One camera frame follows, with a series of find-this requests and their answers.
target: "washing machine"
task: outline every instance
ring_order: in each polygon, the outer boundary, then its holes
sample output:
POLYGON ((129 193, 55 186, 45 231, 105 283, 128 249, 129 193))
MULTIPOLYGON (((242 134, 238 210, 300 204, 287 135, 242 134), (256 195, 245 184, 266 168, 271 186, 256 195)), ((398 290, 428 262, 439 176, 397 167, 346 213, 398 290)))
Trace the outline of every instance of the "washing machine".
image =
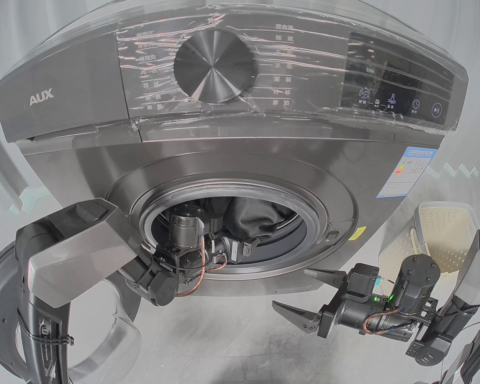
POLYGON ((284 294, 317 289, 303 268, 339 269, 386 221, 467 84, 362 2, 124 1, 15 65, 0 121, 62 206, 109 200, 152 253, 175 212, 208 212, 228 264, 196 295, 284 294))

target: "plastic wrap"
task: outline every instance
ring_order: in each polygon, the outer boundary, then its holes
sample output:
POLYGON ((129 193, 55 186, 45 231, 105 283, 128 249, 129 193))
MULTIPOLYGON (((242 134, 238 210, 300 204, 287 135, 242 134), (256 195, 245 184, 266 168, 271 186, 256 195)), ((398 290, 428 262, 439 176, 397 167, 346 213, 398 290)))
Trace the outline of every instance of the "plastic wrap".
MULTIPOLYGON (((214 129, 208 136, 197 131, 205 131, 211 117, 247 114, 296 120, 287 136, 300 137, 306 135, 301 121, 317 118, 439 134, 456 129, 459 106, 451 96, 466 87, 462 67, 443 53, 345 17, 373 22, 370 16, 330 7, 322 9, 331 14, 306 11, 301 7, 307 3, 300 1, 289 5, 295 8, 205 5, 120 21, 117 41, 127 107, 142 139, 222 137, 214 129), (183 42, 209 28, 240 37, 252 51, 256 67, 253 86, 220 104, 187 96, 173 70, 183 42), (159 132, 159 123, 170 124, 170 128, 159 132)), ((388 18, 377 13, 378 18, 388 18)), ((413 33, 400 22, 385 26, 413 33)), ((245 135, 255 136, 241 128, 228 134, 245 135)), ((277 136, 274 132, 258 135, 277 136)))

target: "warning sticker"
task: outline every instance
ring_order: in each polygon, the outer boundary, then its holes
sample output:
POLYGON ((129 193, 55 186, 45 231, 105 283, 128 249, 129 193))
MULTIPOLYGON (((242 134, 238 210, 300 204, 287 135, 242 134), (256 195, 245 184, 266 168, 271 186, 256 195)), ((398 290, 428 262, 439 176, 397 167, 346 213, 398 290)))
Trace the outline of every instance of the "warning sticker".
POLYGON ((355 231, 355 233, 350 237, 350 239, 348 240, 356 240, 360 237, 360 235, 364 232, 364 230, 366 230, 367 227, 360 227, 360 228, 357 228, 357 230, 355 231))
POLYGON ((377 198, 406 196, 436 153, 436 149, 407 147, 377 198))

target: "laundry basket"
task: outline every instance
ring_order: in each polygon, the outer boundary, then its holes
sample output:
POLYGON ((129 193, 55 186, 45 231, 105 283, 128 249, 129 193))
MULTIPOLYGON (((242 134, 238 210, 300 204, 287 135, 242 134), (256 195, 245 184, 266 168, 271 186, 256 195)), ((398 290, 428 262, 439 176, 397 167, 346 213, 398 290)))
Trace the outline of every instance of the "laundry basket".
POLYGON ((444 276, 457 272, 478 228, 475 213, 468 204, 443 201, 420 204, 400 234, 380 252, 383 294, 390 294, 402 261, 413 254, 432 257, 444 276))

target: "black garment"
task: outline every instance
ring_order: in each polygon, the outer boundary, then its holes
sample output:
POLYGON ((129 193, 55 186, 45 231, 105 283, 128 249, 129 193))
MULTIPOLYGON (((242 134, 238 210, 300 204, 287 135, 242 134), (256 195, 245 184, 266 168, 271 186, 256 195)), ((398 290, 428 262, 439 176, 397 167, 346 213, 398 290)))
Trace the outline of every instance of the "black garment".
POLYGON ((260 242, 273 236, 281 223, 294 212, 282 205, 247 197, 210 197, 197 201, 207 212, 223 215, 223 227, 236 238, 258 238, 260 242))

